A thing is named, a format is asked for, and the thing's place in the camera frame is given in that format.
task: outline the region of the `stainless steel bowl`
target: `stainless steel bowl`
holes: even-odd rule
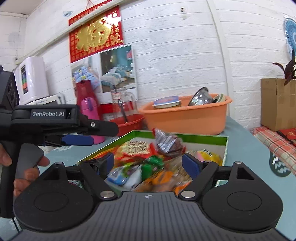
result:
[[[188,105],[210,104],[212,102],[213,98],[210,96],[208,88],[202,87],[195,93]]]

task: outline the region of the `pink thermos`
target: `pink thermos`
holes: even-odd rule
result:
[[[93,98],[85,98],[81,101],[81,113],[87,115],[89,119],[100,120],[96,101]],[[105,141],[102,136],[92,136],[94,144],[100,144]]]

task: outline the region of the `red plaid fabric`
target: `red plaid fabric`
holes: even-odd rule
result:
[[[296,147],[294,145],[265,126],[255,128],[253,136],[267,146],[296,176]]]

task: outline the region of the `red and gold wall hanging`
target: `red and gold wall hanging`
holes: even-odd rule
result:
[[[69,19],[69,25],[111,0],[95,5]],[[119,6],[94,17],[84,25],[70,32],[70,62],[95,53],[123,45]]]

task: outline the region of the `blue circular wall decoration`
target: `blue circular wall decoration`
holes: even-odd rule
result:
[[[288,52],[292,57],[292,49],[296,52],[296,22],[291,18],[286,18],[284,23],[285,36]]]

